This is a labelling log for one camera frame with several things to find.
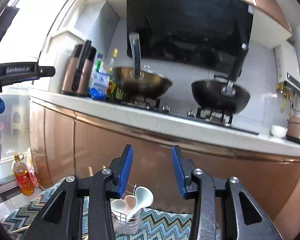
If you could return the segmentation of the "pink ceramic spoon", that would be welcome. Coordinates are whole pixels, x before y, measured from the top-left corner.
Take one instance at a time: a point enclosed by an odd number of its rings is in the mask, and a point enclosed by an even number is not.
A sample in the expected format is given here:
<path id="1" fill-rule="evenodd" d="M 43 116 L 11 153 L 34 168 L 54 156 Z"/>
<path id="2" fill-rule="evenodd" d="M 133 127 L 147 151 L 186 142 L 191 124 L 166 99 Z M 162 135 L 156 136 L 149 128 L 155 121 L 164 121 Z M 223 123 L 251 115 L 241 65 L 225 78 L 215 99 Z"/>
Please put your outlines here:
<path id="1" fill-rule="evenodd" d="M 126 203 L 125 214 L 128 215 L 136 206 L 136 197 L 132 194 L 126 195 L 124 201 Z"/>

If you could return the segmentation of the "clear utensil holder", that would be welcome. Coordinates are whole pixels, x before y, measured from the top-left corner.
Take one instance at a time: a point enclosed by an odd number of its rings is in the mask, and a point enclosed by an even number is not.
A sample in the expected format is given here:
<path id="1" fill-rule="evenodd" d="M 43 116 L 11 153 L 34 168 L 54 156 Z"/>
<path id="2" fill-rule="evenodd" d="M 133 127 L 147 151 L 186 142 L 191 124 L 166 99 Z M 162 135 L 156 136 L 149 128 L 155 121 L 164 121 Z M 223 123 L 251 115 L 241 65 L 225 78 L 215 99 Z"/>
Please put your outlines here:
<path id="1" fill-rule="evenodd" d="M 127 215 L 124 213 L 114 210 L 111 211 L 111 215 L 114 231 L 119 235 L 133 235 L 143 228 L 142 209 L 135 213 L 130 219 L 127 219 Z"/>

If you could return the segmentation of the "copper lower cabinets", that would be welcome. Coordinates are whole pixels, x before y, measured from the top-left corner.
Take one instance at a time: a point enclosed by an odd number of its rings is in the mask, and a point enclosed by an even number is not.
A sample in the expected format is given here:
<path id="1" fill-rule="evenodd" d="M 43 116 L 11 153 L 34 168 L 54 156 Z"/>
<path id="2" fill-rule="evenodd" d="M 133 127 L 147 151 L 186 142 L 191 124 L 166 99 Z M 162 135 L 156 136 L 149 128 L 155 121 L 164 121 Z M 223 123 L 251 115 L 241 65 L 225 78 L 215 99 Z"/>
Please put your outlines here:
<path id="1" fill-rule="evenodd" d="M 300 146 L 172 116 L 61 94 L 30 97 L 30 142 L 40 183 L 87 177 L 134 148 L 131 184 L 149 188 L 153 208 L 190 213 L 178 192 L 172 147 L 213 177 L 236 176 L 284 239 L 300 232 Z"/>

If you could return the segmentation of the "zigzag patterned cloth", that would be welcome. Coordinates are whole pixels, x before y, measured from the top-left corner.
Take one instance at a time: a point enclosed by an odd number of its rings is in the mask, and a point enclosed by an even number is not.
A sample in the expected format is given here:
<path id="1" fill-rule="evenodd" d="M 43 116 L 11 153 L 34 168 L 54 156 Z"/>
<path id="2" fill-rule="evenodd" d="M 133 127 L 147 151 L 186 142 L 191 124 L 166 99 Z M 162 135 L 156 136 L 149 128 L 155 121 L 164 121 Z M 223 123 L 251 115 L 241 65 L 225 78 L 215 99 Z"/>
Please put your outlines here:
<path id="1" fill-rule="evenodd" d="M 1 219 L 1 224 L 12 239 L 22 239 L 25 230 L 12 233 L 30 225 L 39 211 L 56 191 L 63 181 L 44 190 L 38 197 L 33 198 L 20 208 Z M 116 239 L 189 239 L 192 215 L 168 213 L 151 208 L 144 208 L 141 213 L 142 226 L 132 235 L 116 234 Z"/>

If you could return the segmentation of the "black gas stove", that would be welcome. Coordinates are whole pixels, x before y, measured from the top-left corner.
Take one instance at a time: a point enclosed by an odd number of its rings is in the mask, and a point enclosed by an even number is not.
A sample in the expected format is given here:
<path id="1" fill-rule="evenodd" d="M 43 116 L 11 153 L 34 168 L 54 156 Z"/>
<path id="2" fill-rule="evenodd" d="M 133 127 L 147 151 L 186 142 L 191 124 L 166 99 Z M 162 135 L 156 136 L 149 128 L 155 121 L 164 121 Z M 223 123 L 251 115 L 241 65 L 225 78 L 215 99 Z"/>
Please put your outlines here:
<path id="1" fill-rule="evenodd" d="M 234 131 L 240 131 L 244 133 L 259 135 L 258 132 L 238 128 L 232 124 L 233 116 L 227 115 L 225 113 L 218 113 L 213 112 L 211 110 L 203 110 L 202 108 L 198 107 L 197 109 L 191 109 L 186 112 L 186 114 L 174 113 L 168 104 L 162 105 L 160 103 L 160 99 L 150 99 L 150 98 L 143 98 L 143 97 L 127 97 L 125 99 L 106 99 L 106 102 L 126 106 L 126 107 L 133 107 L 142 109 L 145 111 L 151 111 L 158 114 L 169 115 L 176 118 L 191 120 L 200 123 L 207 123 L 210 125 L 221 126 L 226 129 L 232 129 Z"/>

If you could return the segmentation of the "yellow cap oil bottle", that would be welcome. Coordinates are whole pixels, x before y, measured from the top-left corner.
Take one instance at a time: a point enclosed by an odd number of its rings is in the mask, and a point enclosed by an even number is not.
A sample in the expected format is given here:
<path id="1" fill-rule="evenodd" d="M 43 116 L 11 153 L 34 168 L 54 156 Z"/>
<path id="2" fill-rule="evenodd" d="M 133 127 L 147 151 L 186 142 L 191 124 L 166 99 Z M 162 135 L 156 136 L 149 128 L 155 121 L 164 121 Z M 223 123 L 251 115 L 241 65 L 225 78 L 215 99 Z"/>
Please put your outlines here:
<path id="1" fill-rule="evenodd" d="M 107 88 L 107 98 L 112 99 L 114 97 L 114 89 L 116 86 L 114 76 L 113 76 L 113 70 L 115 67 L 115 60 L 117 58 L 118 49 L 115 48 L 113 50 L 109 65 L 107 67 L 107 74 L 109 75 L 109 82 L 108 82 L 108 88 Z"/>

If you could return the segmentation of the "copper black electric kettle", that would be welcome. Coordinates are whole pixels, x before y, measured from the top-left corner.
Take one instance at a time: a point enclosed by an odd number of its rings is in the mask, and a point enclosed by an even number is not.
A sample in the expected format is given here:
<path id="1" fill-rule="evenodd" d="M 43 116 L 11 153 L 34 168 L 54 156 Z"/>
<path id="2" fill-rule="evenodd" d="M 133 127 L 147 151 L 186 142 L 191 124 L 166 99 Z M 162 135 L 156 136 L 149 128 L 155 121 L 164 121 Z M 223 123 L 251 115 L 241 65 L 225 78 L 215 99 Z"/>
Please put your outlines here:
<path id="1" fill-rule="evenodd" d="M 62 94 L 80 97 L 88 96 L 88 87 L 93 69 L 96 48 L 91 40 L 75 45 L 62 85 Z"/>

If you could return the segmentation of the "blue white salt bag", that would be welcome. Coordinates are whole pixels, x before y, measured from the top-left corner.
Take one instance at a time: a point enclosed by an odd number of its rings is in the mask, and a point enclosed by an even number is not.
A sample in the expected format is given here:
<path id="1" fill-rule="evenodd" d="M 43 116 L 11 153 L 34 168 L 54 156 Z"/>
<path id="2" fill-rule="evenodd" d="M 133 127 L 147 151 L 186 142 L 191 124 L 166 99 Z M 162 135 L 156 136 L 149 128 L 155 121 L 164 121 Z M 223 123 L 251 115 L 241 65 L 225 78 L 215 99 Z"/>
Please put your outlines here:
<path id="1" fill-rule="evenodd" d="M 110 76 L 105 73 L 94 72 L 90 85 L 90 95 L 95 100 L 104 100 L 107 97 L 107 90 Z"/>

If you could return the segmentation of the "brass coloured wok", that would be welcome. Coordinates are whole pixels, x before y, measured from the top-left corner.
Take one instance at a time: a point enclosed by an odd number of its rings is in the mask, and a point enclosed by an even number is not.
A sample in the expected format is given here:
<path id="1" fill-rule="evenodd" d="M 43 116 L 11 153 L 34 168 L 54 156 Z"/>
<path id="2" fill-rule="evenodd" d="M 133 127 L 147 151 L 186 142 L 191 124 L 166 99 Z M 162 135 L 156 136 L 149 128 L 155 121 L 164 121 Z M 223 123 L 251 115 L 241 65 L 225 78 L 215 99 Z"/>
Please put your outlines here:
<path id="1" fill-rule="evenodd" d="M 172 81 L 150 69 L 141 67 L 140 38 L 138 33 L 129 34 L 133 66 L 117 66 L 113 69 L 115 83 L 124 93 L 156 99 L 167 92 Z"/>

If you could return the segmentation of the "cooking oil bottle on floor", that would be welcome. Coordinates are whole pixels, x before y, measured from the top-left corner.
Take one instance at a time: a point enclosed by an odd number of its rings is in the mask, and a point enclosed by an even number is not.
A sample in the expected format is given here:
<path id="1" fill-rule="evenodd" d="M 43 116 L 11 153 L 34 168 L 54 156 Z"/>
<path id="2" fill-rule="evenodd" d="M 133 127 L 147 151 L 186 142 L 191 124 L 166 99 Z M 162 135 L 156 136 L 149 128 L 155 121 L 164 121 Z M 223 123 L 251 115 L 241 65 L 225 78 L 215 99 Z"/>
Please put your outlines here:
<path id="1" fill-rule="evenodd" d="M 24 155 L 22 153 L 14 153 L 12 171 L 22 194 L 30 196 L 34 193 L 34 186 L 31 181 L 27 165 L 23 162 L 23 158 Z"/>

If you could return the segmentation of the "green cap bottle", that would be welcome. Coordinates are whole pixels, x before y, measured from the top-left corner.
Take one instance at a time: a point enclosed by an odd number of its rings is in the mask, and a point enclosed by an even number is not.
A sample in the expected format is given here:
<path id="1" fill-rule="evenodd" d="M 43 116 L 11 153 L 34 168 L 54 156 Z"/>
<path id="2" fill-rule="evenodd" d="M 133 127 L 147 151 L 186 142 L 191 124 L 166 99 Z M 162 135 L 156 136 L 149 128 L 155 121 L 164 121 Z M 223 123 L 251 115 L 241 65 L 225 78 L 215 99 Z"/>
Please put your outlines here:
<path id="1" fill-rule="evenodd" d="M 96 63 L 93 66 L 93 73 L 94 72 L 105 73 L 103 65 L 104 65 L 103 53 L 101 51 L 99 51 L 98 54 L 97 54 Z"/>

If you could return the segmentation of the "white bowl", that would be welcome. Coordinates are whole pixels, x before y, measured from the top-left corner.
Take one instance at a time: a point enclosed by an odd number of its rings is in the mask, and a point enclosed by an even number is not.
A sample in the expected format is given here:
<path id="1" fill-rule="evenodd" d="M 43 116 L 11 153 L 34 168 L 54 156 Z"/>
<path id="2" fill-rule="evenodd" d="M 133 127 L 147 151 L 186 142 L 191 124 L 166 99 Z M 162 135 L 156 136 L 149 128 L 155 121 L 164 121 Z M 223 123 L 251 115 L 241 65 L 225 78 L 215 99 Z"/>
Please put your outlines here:
<path id="1" fill-rule="evenodd" d="M 272 125 L 271 126 L 271 135 L 276 138 L 284 138 L 287 134 L 288 128 Z"/>

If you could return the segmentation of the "copper rice cooker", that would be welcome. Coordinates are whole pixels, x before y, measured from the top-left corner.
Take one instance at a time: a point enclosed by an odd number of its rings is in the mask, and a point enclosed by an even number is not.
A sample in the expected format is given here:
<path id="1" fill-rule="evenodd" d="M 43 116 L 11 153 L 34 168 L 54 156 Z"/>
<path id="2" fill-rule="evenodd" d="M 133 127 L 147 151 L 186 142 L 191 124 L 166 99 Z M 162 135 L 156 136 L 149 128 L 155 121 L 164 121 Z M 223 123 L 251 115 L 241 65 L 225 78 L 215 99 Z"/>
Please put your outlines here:
<path id="1" fill-rule="evenodd" d="M 300 118 L 296 116 L 290 116 L 287 126 L 287 140 L 300 144 Z"/>

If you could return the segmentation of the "white water heater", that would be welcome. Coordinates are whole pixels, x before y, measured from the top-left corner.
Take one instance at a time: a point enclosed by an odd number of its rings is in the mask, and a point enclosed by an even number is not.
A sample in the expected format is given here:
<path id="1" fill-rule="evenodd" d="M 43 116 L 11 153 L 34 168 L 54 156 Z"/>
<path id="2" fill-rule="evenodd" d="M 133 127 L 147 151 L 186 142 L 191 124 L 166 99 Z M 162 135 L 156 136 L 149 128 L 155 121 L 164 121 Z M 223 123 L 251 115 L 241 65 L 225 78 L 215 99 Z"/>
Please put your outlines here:
<path id="1" fill-rule="evenodd" d="M 300 70 L 295 48 L 285 41 L 275 47 L 278 85 L 300 96 Z"/>

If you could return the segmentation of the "black range hood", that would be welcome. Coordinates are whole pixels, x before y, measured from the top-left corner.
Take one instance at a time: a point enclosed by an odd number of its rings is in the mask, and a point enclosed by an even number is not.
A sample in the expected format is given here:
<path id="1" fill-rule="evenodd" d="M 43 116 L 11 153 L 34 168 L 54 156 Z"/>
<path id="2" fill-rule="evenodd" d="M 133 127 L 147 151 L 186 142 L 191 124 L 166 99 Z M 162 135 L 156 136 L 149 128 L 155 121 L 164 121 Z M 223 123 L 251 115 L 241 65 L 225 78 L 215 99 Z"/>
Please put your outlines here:
<path id="1" fill-rule="evenodd" d="M 249 44 L 254 9 L 241 0 L 127 0 L 141 57 L 228 71 Z"/>

